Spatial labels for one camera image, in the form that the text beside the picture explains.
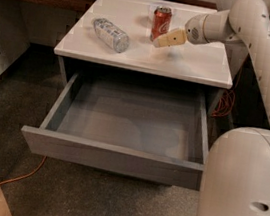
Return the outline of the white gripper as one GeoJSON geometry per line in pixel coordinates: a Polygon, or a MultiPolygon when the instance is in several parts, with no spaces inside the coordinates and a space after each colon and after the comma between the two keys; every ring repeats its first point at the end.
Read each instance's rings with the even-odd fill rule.
{"type": "Polygon", "coordinates": [[[185,24],[184,29],[175,28],[166,34],[162,34],[153,40],[153,44],[156,48],[166,46],[179,46],[185,44],[188,41],[191,44],[204,44],[206,42],[203,31],[203,23],[205,22],[206,14],[199,14],[192,17],[185,24]]]}

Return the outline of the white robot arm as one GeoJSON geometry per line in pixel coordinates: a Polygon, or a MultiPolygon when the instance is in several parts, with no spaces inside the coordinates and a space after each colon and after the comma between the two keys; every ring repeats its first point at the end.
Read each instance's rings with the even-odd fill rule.
{"type": "MultiPolygon", "coordinates": [[[[242,42],[250,55],[270,125],[270,1],[235,0],[197,15],[154,46],[242,42]]],[[[236,128],[212,145],[204,164],[197,216],[270,216],[270,127],[236,128]]]]}

